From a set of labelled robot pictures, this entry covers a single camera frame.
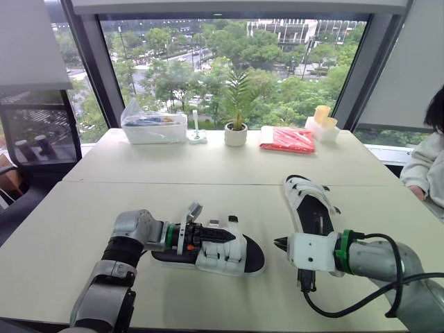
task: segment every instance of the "palm plant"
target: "palm plant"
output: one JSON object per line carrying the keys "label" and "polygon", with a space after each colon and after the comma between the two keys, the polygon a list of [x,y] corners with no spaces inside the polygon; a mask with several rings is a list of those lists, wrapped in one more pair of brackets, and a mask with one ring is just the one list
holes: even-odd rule
{"label": "palm plant", "polygon": [[228,74],[225,106],[233,115],[232,130],[243,129],[243,118],[251,111],[253,102],[261,91],[253,86],[246,72],[233,69]]}

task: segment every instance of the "yellow cup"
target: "yellow cup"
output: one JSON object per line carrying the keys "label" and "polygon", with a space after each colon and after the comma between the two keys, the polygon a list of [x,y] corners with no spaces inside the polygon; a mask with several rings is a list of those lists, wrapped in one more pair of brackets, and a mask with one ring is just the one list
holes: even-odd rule
{"label": "yellow cup", "polygon": [[330,106],[318,105],[316,106],[316,111],[314,112],[314,121],[316,123],[322,123],[325,118],[328,117],[330,113]]}
{"label": "yellow cup", "polygon": [[327,117],[322,121],[321,126],[326,130],[332,129],[336,126],[338,121],[335,118]]}

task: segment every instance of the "red package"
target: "red package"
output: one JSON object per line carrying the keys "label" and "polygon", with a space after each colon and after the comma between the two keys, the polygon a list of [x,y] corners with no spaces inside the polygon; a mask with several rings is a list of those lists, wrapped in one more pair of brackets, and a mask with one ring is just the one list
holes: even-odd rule
{"label": "red package", "polygon": [[302,128],[262,126],[259,146],[273,151],[314,153],[314,140],[311,131]]}

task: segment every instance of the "tabletop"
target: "tabletop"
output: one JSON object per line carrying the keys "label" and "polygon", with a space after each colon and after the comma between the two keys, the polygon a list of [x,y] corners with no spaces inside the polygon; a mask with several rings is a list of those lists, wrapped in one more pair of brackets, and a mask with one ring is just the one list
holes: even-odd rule
{"label": "tabletop", "polygon": [[[444,226],[404,187],[331,186],[342,211],[335,230],[383,232],[411,246],[427,272],[436,260]],[[108,243],[116,216],[146,208],[157,219],[179,222],[191,201],[203,204],[198,222],[239,217],[242,232],[262,248],[266,270],[256,277],[228,277],[152,262],[137,267],[132,327],[293,332],[400,331],[384,313],[384,297],[338,319],[305,303],[296,269],[273,245],[294,231],[278,185],[170,185],[60,182],[0,248],[0,317],[67,323],[71,308]],[[424,232],[427,237],[419,237]],[[350,306],[377,288],[364,277],[317,274],[314,302],[326,311]]]}
{"label": "tabletop", "polygon": [[113,128],[64,181],[281,185],[298,174],[324,185],[402,186],[348,131],[341,131],[336,143],[316,142],[313,155],[261,149],[258,130],[248,131],[242,147],[226,146],[223,135],[207,131],[208,143],[198,145],[132,145]]}

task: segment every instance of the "black hair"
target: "black hair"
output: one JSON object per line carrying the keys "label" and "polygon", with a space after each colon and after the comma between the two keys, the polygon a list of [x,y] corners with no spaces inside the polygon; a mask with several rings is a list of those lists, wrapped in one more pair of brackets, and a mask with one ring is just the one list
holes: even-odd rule
{"label": "black hair", "polygon": [[444,86],[432,98],[424,123],[431,126],[435,132],[444,133]]}

